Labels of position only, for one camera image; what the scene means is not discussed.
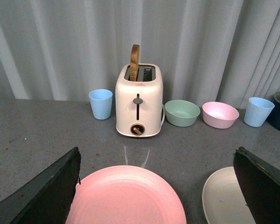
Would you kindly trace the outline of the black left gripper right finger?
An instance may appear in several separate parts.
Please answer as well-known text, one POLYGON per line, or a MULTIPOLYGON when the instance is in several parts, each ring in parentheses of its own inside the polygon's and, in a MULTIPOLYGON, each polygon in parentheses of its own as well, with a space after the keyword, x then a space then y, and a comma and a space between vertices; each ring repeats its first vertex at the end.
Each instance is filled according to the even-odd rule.
POLYGON ((240 147, 233 159, 246 204, 257 224, 280 224, 280 170, 240 147))

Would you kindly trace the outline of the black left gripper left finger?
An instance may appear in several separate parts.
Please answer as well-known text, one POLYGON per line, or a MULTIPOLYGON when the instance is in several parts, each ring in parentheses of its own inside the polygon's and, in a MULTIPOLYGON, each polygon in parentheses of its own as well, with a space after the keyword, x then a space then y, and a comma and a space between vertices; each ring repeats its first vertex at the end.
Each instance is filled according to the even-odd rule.
POLYGON ((78 147, 0 202, 0 224, 64 224, 80 181, 78 147))

